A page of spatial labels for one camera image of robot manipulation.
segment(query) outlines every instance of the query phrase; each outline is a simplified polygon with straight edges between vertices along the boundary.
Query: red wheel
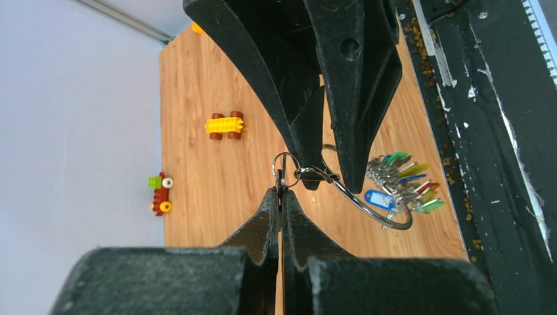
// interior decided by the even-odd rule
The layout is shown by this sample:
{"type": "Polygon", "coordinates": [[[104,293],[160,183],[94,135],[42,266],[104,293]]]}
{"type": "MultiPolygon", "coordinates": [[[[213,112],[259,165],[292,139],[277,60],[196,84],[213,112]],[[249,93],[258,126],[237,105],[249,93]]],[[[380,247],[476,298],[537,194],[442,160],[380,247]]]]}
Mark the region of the red wheel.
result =
{"type": "Polygon", "coordinates": [[[241,133],[228,133],[227,137],[228,137],[228,139],[240,140],[240,138],[242,137],[242,134],[241,133]]]}
{"type": "Polygon", "coordinates": [[[244,118],[244,114],[242,114],[242,112],[238,112],[236,110],[233,110],[233,111],[230,112],[230,117],[244,118]]]}
{"type": "Polygon", "coordinates": [[[211,140],[221,140],[223,138],[223,135],[220,133],[210,133],[209,134],[209,139],[211,140]]]}

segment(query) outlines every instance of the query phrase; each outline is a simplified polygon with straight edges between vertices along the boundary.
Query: large metal ring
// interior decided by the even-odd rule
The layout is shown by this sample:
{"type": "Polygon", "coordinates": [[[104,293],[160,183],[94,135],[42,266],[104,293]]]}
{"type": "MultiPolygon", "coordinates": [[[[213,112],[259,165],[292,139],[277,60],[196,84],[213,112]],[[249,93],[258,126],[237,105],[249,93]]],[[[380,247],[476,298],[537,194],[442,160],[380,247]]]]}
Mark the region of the large metal ring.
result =
{"type": "MultiPolygon", "coordinates": [[[[277,182],[281,182],[279,176],[277,175],[277,170],[275,168],[275,164],[277,164],[277,160],[279,159],[279,157],[281,156],[290,156],[292,158],[292,161],[294,162],[294,166],[296,167],[296,169],[300,168],[300,161],[298,161],[298,159],[293,156],[292,154],[288,153],[288,152],[283,152],[283,153],[279,153],[277,156],[275,156],[275,158],[273,159],[273,165],[271,166],[271,169],[273,170],[273,177],[275,178],[275,180],[277,182]]],[[[282,165],[283,171],[286,168],[286,159],[284,160],[284,163],[282,165]]],[[[286,181],[286,173],[282,175],[282,179],[283,181],[281,182],[281,184],[284,185],[285,188],[289,188],[289,187],[293,187],[294,185],[296,185],[300,179],[298,177],[296,177],[296,181],[291,184],[291,185],[287,185],[284,181],[286,181]]]]}
{"type": "MultiPolygon", "coordinates": [[[[336,152],[336,147],[331,145],[331,144],[323,144],[323,149],[324,150],[331,150],[331,151],[336,152]]],[[[325,167],[327,169],[329,169],[329,167],[325,163],[325,159],[323,159],[323,164],[325,165],[325,167]]],[[[346,188],[346,186],[344,186],[344,184],[342,184],[340,179],[333,179],[333,180],[331,180],[331,182],[348,200],[350,200],[350,202],[353,205],[355,205],[358,209],[363,211],[368,216],[372,217],[372,219],[374,219],[378,222],[381,222],[383,225],[386,225],[390,228],[395,228],[397,230],[408,230],[412,226],[412,213],[410,212],[410,209],[408,209],[408,206],[405,205],[404,203],[398,203],[397,207],[399,209],[402,209],[402,212],[404,212],[404,214],[406,215],[406,222],[398,223],[398,222],[395,222],[391,219],[387,219],[387,217],[379,214],[375,210],[371,209],[368,205],[363,203],[363,201],[361,201],[358,197],[354,196],[354,194],[352,194],[346,188]]]]}

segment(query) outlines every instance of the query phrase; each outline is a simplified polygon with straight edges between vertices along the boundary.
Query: wooden table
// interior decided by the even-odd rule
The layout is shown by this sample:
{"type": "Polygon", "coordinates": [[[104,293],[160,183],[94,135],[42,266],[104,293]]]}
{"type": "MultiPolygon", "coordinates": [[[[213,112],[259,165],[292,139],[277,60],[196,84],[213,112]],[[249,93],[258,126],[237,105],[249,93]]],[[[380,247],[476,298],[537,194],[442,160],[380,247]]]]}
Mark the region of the wooden table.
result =
{"type": "MultiPolygon", "coordinates": [[[[407,231],[382,231],[332,185],[315,192],[294,187],[306,215],[331,239],[360,257],[454,257],[467,259],[447,195],[424,105],[404,41],[399,53],[404,76],[370,156],[409,152],[432,164],[429,177],[441,183],[447,203],[415,215],[407,231]]],[[[164,216],[166,246],[215,246],[251,217],[272,187],[271,161],[284,141],[240,72],[206,35],[186,30],[160,54],[162,166],[174,178],[173,209],[164,216]],[[242,140],[210,140],[204,125],[213,112],[245,115],[242,140]]],[[[325,106],[324,141],[334,144],[325,106]]],[[[334,156],[324,154],[334,168],[334,156]]],[[[364,191],[371,187],[370,180],[364,191]]],[[[280,279],[277,295],[280,295],[280,279]]],[[[277,303],[277,314],[282,310],[277,303]]]]}

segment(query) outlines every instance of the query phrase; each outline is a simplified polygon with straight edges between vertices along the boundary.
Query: key tag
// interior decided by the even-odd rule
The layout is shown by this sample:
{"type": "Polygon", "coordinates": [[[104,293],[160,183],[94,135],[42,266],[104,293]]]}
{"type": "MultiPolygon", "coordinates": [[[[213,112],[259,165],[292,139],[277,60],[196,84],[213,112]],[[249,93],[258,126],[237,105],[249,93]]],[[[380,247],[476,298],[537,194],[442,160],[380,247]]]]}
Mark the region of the key tag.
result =
{"type": "Polygon", "coordinates": [[[397,212],[396,204],[393,198],[383,192],[370,189],[365,193],[365,201],[376,207],[397,212]]]}

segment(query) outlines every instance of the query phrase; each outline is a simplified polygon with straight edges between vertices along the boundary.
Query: toy car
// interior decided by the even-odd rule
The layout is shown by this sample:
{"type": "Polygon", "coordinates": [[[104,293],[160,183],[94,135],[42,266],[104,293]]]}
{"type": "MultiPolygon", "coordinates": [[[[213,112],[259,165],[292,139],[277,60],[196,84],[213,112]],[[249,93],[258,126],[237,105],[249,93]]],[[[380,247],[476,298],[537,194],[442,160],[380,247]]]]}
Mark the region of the toy car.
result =
{"type": "Polygon", "coordinates": [[[168,201],[168,190],[172,186],[174,186],[174,180],[165,177],[164,172],[160,172],[158,176],[149,177],[149,188],[155,189],[151,209],[157,217],[172,210],[172,203],[168,201]]]}
{"type": "Polygon", "coordinates": [[[228,139],[239,140],[242,136],[242,129],[244,128],[244,114],[238,111],[231,111],[230,117],[225,117],[223,114],[214,113],[211,119],[207,120],[205,130],[209,133],[209,139],[221,140],[223,133],[227,134],[228,139]]]}

